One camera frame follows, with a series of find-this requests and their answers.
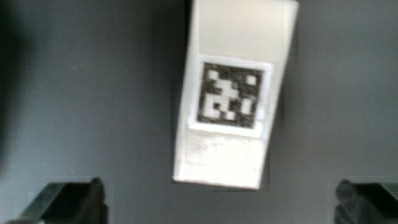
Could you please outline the gripper right finger with black tip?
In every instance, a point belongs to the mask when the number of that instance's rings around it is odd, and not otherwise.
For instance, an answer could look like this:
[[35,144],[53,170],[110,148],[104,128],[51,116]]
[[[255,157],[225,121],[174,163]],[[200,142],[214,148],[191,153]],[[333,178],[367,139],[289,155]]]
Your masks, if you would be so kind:
[[353,183],[335,187],[333,224],[398,224],[398,183]]

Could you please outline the gripper left finger with black tip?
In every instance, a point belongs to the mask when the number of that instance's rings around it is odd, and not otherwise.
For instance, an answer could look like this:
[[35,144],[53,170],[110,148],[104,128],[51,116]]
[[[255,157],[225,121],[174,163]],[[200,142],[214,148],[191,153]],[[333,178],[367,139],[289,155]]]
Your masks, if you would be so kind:
[[10,224],[108,224],[101,179],[51,182]]

